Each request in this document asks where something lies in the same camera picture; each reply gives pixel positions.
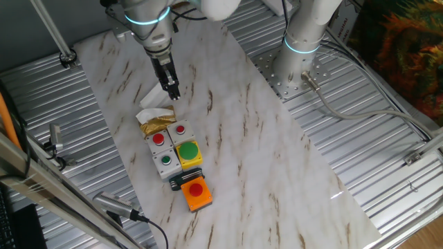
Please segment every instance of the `blue light ring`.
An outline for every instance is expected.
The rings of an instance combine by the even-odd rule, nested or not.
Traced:
[[[167,15],[169,14],[169,11],[171,11],[171,7],[168,7],[168,9],[166,9],[165,13],[163,15],[161,15],[158,19],[154,19],[151,21],[134,21],[134,20],[130,19],[127,15],[125,15],[125,17],[128,21],[132,22],[133,24],[152,25],[152,24],[156,24],[156,23],[160,22],[161,20],[165,19],[165,17],[167,17]]]
[[[290,45],[289,45],[288,42],[286,41],[286,38],[284,39],[284,42],[285,42],[286,46],[288,46],[289,49],[291,49],[292,51],[294,51],[294,52],[296,52],[296,53],[301,53],[301,54],[313,53],[313,52],[317,51],[318,48],[320,48],[320,46],[318,46],[316,49],[314,49],[314,50],[312,50],[312,51],[302,52],[302,51],[295,50],[295,49],[293,49],[292,47],[290,47]]]

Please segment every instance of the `marble surface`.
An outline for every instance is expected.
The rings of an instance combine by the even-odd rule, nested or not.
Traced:
[[[157,83],[133,39],[75,45],[145,216],[170,248],[363,248],[380,237],[363,210],[219,22],[181,21],[173,57],[213,204],[190,213],[162,183],[135,115]],[[152,229],[159,248],[165,248]]]

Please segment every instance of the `button panel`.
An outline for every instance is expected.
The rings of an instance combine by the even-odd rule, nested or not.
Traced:
[[[188,202],[191,212],[196,212],[213,202],[208,186],[203,177],[188,181],[181,186],[186,202]]]
[[[190,169],[193,166],[203,163],[201,152],[197,142],[185,142],[177,147],[180,163],[183,170]]]
[[[163,181],[167,181],[183,172],[180,160],[177,158],[174,149],[162,151],[153,156],[152,160],[154,160],[155,167]]]
[[[152,155],[157,155],[162,151],[174,148],[167,130],[162,130],[154,135],[148,136],[146,143],[149,145]]]
[[[171,136],[174,147],[184,142],[195,141],[194,131],[187,120],[180,120],[174,124],[168,125],[168,132]]]

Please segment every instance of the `crumpled paper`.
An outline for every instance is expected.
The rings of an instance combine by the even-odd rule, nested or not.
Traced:
[[[143,109],[136,117],[138,119],[140,130],[145,134],[144,139],[152,134],[167,129],[168,125],[176,122],[173,106],[168,106],[164,109]]]

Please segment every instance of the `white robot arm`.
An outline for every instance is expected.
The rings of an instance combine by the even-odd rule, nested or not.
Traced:
[[[149,55],[164,91],[172,100],[180,98],[179,80],[171,54],[172,20],[170,6],[183,0],[120,0],[127,26],[114,33],[120,41],[122,28],[129,27],[134,39]],[[240,0],[188,0],[209,20],[221,21],[237,9]],[[273,69],[288,83],[301,80],[302,72],[310,71],[315,50],[341,0],[301,0],[300,9],[291,17],[284,37],[283,53],[275,60]],[[108,10],[117,0],[102,0]]]

